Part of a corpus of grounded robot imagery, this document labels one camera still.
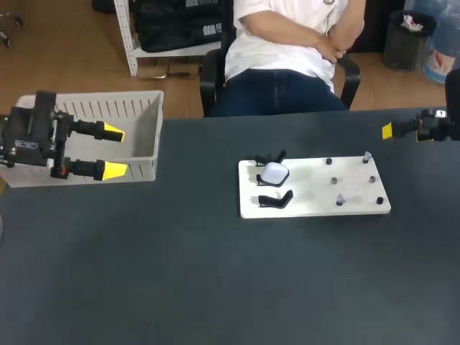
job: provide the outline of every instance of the dark gray tabletop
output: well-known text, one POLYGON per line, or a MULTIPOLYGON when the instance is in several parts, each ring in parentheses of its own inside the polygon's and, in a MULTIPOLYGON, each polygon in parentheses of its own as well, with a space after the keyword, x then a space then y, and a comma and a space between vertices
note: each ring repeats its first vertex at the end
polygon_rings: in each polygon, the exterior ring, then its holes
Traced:
POLYGON ((0 344, 460 344, 460 143, 415 111, 164 123, 157 180, 0 198, 0 344), (370 151, 386 216, 244 220, 236 165, 370 151))

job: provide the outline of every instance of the white t-shirt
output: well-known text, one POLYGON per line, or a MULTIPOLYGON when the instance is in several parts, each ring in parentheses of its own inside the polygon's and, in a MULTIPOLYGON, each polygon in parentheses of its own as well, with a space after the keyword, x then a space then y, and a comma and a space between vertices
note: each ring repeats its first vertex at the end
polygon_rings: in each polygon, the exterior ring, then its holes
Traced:
POLYGON ((226 56, 226 79, 250 68, 258 70, 294 70, 323 79, 334 92, 334 64, 323 59, 315 48, 279 45, 252 35, 240 19, 261 11, 274 11, 305 27, 327 33, 339 20, 348 0, 234 0, 236 40, 226 56))

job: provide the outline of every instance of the floor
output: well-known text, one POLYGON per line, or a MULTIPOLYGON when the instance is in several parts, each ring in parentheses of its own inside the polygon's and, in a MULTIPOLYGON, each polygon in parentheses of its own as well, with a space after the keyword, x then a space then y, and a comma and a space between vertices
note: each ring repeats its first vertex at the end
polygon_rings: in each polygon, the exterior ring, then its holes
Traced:
MULTIPOLYGON (((129 75, 116 16, 92 10, 90 0, 2 0, 1 10, 20 14, 18 30, 2 20, 13 47, 0 47, 0 114, 23 94, 163 90, 167 118, 201 117, 198 78, 141 80, 129 75)), ((440 106, 442 86, 421 72, 387 70, 378 54, 353 55, 362 69, 354 110, 440 106)), ((344 76, 334 83, 340 93, 344 76)))

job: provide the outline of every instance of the crossed arms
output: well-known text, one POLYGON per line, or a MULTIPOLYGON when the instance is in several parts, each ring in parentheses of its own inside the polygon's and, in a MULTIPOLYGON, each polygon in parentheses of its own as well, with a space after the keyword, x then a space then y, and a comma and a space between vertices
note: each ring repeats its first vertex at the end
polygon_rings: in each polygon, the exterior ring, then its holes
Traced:
MULTIPOLYGON (((236 0, 241 5, 247 0, 236 0)), ((366 0, 349 0, 344 13, 328 35, 304 27, 270 9, 243 16, 240 21, 254 36, 281 45, 316 48, 322 56, 335 63, 359 36, 362 30, 366 0)))

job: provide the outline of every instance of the jeans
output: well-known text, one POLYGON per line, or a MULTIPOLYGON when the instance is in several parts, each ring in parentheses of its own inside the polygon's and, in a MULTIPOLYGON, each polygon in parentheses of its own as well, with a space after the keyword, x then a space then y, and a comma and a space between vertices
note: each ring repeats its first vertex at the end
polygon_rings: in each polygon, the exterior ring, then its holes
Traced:
POLYGON ((320 78, 291 70, 246 70, 227 82, 209 117, 345 110, 320 78))

